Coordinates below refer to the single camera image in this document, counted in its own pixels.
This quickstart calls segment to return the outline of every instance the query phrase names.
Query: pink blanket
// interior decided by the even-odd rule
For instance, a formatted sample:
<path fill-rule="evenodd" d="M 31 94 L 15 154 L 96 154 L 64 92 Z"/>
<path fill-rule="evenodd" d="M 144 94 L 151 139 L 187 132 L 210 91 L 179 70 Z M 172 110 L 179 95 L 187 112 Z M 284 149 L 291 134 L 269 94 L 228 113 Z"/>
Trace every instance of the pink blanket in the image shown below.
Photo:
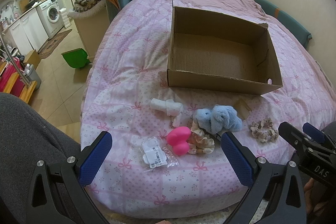
<path fill-rule="evenodd" d="M 263 96 L 208 90 L 169 88 L 166 81 L 172 0 L 133 0 L 106 32 L 88 78 L 81 145 L 103 131 L 113 146 L 88 187 L 93 196 L 118 213 L 138 218 L 175 218 L 223 209 L 246 191 L 216 141 L 208 155 L 184 155 L 179 165 L 144 172 L 141 143 L 150 136 L 165 138 L 169 117 L 149 108 L 152 98 L 184 104 L 183 126 L 191 126 L 198 108 L 233 104 L 242 98 L 252 108 L 235 133 L 256 156 L 285 164 L 293 154 L 281 137 L 261 144 L 249 125 L 271 117 L 275 127 L 288 121 L 301 129 L 305 122 L 323 128 L 335 120 L 336 95 L 313 58 L 275 18 L 253 0 L 173 0 L 174 5 L 213 10 L 256 23 L 267 22 L 283 78 L 283 88 Z"/>

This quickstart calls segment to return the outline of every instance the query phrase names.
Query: silver bolt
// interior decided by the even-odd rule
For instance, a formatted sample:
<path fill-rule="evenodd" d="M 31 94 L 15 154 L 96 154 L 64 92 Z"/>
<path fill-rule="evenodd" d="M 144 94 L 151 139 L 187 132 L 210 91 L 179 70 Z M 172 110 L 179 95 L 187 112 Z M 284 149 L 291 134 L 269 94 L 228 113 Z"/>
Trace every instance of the silver bolt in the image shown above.
<path fill-rule="evenodd" d="M 295 162 L 293 162 L 292 160 L 289 162 L 289 166 L 291 166 L 291 167 L 295 167 L 296 166 L 296 163 Z"/>
<path fill-rule="evenodd" d="M 36 165 L 37 165 L 38 167 L 41 167 L 42 165 L 44 165 L 44 161 L 43 161 L 43 160 L 39 160 L 39 161 L 36 163 Z"/>
<path fill-rule="evenodd" d="M 67 162 L 70 163 L 70 164 L 73 163 L 75 160 L 76 160 L 76 158 L 74 156 L 71 156 L 71 157 L 67 158 Z"/>
<path fill-rule="evenodd" d="M 264 157 L 258 157 L 258 162 L 260 162 L 261 164 L 266 163 L 266 159 Z"/>

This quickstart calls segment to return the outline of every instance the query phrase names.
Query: blue gripper pad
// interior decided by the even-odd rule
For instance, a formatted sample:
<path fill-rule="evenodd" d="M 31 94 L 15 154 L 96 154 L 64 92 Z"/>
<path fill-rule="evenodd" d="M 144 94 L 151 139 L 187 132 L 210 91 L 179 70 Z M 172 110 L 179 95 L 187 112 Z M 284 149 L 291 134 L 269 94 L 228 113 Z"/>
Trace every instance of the blue gripper pad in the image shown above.
<path fill-rule="evenodd" d="M 221 137 L 221 147 L 240 183 L 251 188 L 254 182 L 253 169 L 238 147 L 225 133 Z"/>
<path fill-rule="evenodd" d="M 107 132 L 80 167 L 78 182 L 82 187 L 92 183 L 111 147 L 112 136 Z"/>
<path fill-rule="evenodd" d="M 303 125 L 302 131 L 319 144 L 325 142 L 324 134 L 308 122 Z"/>

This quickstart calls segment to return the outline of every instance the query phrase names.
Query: pink heart-shaped object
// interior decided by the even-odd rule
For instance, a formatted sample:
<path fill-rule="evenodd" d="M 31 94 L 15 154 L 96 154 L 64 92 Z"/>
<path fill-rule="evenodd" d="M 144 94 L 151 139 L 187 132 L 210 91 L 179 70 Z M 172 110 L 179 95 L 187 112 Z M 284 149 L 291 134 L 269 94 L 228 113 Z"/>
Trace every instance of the pink heart-shaped object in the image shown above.
<path fill-rule="evenodd" d="M 182 156 L 189 150 L 189 144 L 186 142 L 190 137 L 191 131 L 188 127 L 177 127 L 167 135 L 167 143 L 173 147 L 176 155 Z"/>

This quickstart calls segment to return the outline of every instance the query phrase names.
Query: gray pants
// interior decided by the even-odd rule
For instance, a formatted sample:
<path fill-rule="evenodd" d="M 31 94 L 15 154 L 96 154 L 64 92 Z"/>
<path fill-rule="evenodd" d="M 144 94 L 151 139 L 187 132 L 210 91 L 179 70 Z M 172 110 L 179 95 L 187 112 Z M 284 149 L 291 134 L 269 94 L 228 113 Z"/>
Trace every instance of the gray pants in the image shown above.
<path fill-rule="evenodd" d="M 0 223 L 12 223 L 10 213 L 18 223 L 26 223 L 28 191 L 38 160 L 50 165 L 79 152 L 77 142 L 21 99 L 0 93 Z"/>

